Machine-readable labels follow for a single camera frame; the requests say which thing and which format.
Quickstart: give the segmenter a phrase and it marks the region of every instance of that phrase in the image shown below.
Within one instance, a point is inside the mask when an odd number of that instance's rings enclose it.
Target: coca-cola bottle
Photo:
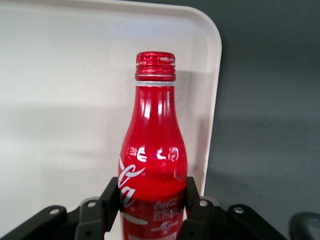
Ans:
[[[187,155],[175,110],[175,56],[136,58],[132,119],[118,165],[124,240],[175,240],[183,222]]]

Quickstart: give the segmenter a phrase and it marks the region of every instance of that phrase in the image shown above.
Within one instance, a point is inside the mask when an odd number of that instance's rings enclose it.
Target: gray table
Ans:
[[[205,194],[251,206],[288,237],[320,213],[320,1],[145,0],[206,13],[222,59]]]

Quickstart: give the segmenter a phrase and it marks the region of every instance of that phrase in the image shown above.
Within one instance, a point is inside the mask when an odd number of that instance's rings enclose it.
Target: white band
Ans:
[[[170,87],[174,86],[174,81],[136,81],[136,86],[143,87],[143,86],[153,86],[153,87]]]

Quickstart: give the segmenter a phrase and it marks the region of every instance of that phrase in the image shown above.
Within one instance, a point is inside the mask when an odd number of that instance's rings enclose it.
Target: bottle neck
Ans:
[[[137,82],[133,116],[143,121],[177,121],[173,83]]]

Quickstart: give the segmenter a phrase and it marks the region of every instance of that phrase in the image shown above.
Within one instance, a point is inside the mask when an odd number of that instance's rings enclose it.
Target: red bottle cap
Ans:
[[[175,55],[169,52],[140,52],[136,56],[135,79],[137,81],[175,81],[175,62]]]

